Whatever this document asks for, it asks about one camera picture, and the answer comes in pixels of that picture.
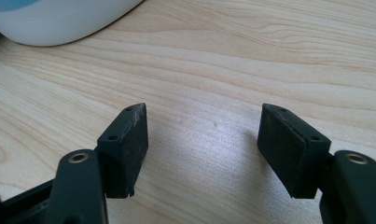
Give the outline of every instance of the white object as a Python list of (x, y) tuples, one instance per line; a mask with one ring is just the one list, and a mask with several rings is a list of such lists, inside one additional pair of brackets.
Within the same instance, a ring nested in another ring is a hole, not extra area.
[(117, 20), (142, 0), (0, 0), (0, 33), (26, 45), (61, 45)]

